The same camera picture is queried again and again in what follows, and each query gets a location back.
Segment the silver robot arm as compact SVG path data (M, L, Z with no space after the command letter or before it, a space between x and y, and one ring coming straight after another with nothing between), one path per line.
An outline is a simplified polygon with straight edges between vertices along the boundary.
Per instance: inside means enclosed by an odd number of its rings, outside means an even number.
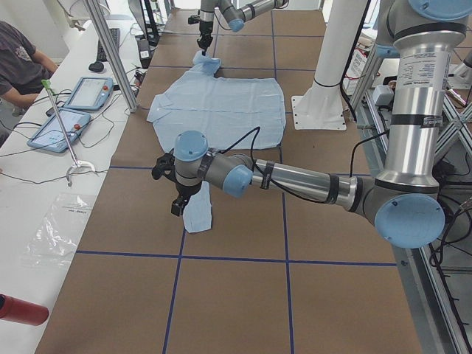
M198 14L191 15L188 18L188 24L199 25L200 36L197 44L205 55L213 40L212 31L216 9L219 9L229 29L238 32L246 22L273 9L282 9L288 4L289 1L283 0L260 0L251 1L243 7L236 8L231 1L202 0Z
M341 177L209 147L198 131L180 133L152 169L178 191L181 215L208 182L239 197L249 185L280 189L317 204L337 204L366 218L391 244L420 248L445 225L432 175L451 51L466 33L469 1L382 1L375 56L399 60L383 170L374 178Z

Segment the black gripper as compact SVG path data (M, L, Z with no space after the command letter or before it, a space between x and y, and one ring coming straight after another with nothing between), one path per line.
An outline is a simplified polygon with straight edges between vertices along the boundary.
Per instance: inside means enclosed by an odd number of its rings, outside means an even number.
M212 44L212 30L213 30L213 21L205 21L201 19L199 15L191 15L187 19L188 24L198 24L200 36L197 39L197 44L200 49L205 52L210 48Z
M152 177L155 180L165 177L175 184L178 197L171 204L171 213L177 217L181 217L184 214L187 201L201 189L201 182L194 186L185 186L177 181L173 150L169 153L165 153L156 160L156 165L152 169Z

